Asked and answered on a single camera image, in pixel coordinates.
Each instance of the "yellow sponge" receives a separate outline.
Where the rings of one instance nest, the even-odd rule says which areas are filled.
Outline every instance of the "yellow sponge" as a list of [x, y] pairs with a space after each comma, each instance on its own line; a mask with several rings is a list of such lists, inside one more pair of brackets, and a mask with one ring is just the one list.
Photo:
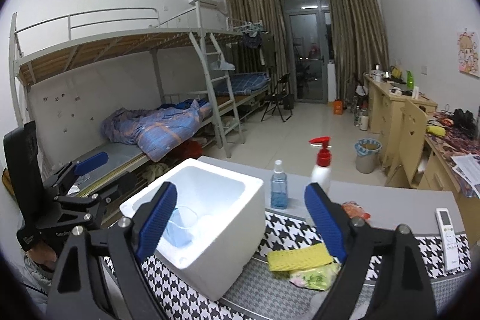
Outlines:
[[445, 128], [439, 127], [438, 125], [428, 125], [427, 132], [439, 137], [445, 137], [446, 135]]
[[270, 271], [308, 270], [333, 262], [323, 243], [299, 250], [271, 251], [267, 260]]

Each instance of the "screw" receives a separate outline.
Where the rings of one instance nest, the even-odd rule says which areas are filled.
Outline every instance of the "screw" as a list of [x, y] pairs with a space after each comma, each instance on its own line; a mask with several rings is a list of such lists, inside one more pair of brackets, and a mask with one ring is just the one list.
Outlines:
[[354, 217], [352, 218], [352, 224], [353, 226], [361, 227], [365, 225], [365, 220], [360, 217]]
[[122, 217], [117, 224], [121, 228], [126, 228], [130, 225], [130, 222], [131, 220], [128, 217]]
[[71, 232], [74, 234], [74, 236], [80, 236], [83, 233], [83, 227], [76, 226], [71, 230]]
[[402, 234], [402, 235], [408, 235], [410, 233], [410, 227], [405, 225], [405, 224], [400, 224], [398, 226], [398, 231]]

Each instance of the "mattress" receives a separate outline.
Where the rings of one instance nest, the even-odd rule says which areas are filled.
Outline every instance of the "mattress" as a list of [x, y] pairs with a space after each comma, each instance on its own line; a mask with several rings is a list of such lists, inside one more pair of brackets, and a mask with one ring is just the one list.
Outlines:
[[[251, 72], [247, 74], [234, 74], [230, 76], [233, 95], [251, 95], [254, 91], [265, 87], [270, 78], [266, 72]], [[229, 94], [227, 82], [222, 81], [215, 86], [215, 95], [222, 97]]]

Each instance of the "wooden chair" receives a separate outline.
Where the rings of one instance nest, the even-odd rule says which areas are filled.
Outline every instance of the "wooden chair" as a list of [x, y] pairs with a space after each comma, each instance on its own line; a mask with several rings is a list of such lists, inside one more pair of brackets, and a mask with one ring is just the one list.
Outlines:
[[403, 124], [400, 132], [400, 143], [392, 166], [388, 172], [385, 186], [418, 188], [414, 177], [422, 158], [427, 115], [410, 101], [403, 107]]

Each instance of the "green bottle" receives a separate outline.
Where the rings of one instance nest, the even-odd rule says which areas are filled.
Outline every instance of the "green bottle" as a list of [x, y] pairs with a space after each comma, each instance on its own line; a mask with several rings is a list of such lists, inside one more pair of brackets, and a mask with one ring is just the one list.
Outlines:
[[406, 86], [410, 89], [410, 90], [413, 90], [413, 88], [415, 87], [415, 84], [413, 82], [413, 74], [410, 72], [410, 71], [407, 71], [406, 72]]

